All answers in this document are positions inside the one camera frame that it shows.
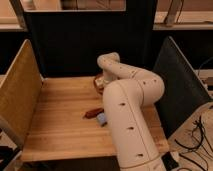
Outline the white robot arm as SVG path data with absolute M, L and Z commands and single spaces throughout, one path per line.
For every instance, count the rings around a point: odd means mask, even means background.
M 166 171 L 142 108 L 164 94 L 162 78 L 152 71 L 120 62 L 117 53 L 100 55 L 103 106 L 120 171 Z

